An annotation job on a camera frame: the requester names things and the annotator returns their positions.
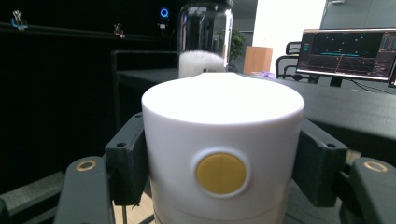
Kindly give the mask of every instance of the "monitor screen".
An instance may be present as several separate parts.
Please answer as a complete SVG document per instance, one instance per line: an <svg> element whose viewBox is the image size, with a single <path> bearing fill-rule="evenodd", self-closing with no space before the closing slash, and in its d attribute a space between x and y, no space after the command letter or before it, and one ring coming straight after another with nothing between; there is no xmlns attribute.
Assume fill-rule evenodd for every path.
<svg viewBox="0 0 396 224"><path fill-rule="evenodd" d="M297 73L388 82L395 29L304 30Z"/></svg>

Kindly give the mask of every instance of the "white wall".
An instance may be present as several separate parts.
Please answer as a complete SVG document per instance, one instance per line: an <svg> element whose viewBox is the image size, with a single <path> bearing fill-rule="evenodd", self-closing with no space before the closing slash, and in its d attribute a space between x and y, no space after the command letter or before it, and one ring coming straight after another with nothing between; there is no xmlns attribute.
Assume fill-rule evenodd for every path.
<svg viewBox="0 0 396 224"><path fill-rule="evenodd" d="M318 29L326 0L258 0L252 46L273 48L271 72L290 41L303 29Z"/></svg>

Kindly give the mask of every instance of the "jar lid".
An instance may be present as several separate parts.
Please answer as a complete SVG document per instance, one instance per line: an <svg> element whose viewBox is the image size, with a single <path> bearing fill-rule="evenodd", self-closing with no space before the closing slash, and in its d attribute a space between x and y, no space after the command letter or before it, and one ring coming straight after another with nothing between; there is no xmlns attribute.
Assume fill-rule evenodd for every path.
<svg viewBox="0 0 396 224"><path fill-rule="evenodd" d="M233 5L233 0L187 0L187 3L224 3L231 7Z"/></svg>

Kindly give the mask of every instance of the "dark wall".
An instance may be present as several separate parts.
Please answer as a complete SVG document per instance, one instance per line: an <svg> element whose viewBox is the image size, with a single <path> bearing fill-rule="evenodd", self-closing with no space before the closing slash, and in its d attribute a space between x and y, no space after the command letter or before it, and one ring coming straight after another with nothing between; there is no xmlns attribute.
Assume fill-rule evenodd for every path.
<svg viewBox="0 0 396 224"><path fill-rule="evenodd" d="M83 2L67 1L53 7L59 9L56 12L44 7L53 6L51 1L2 4L8 9L10 5L19 5L21 11L26 9L26 18L36 25L64 22L68 29L90 26L103 31L104 24L112 26L116 21L110 19L111 15L119 12L117 15L129 22L125 24L142 36L120 39L65 35L51 30L0 30L0 194L64 171L79 158L104 154L106 144L116 133L112 50L172 49L171 36L159 35L158 27L152 24L148 1ZM133 8L134 12L122 10L122 6ZM96 8L109 8L108 15L93 13ZM83 12L90 17L80 18ZM59 17L55 17L56 24L50 16L54 14Z"/></svg>
<svg viewBox="0 0 396 224"><path fill-rule="evenodd" d="M0 0L0 21L10 22L19 10L29 24L113 32L120 23L126 34L159 35L160 8L170 10L167 33L174 29L182 0Z"/></svg>

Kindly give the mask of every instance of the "black table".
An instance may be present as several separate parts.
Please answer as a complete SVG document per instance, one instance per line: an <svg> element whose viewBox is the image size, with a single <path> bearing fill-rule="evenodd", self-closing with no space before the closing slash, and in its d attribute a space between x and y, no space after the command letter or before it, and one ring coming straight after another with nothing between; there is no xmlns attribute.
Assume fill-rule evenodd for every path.
<svg viewBox="0 0 396 224"><path fill-rule="evenodd" d="M119 71L116 76L115 80L120 85L145 91L156 84L176 79L177 70L128 70ZM304 116L307 119L362 156L396 165L396 96L253 75L241 76L274 81L296 90L304 98Z"/></svg>

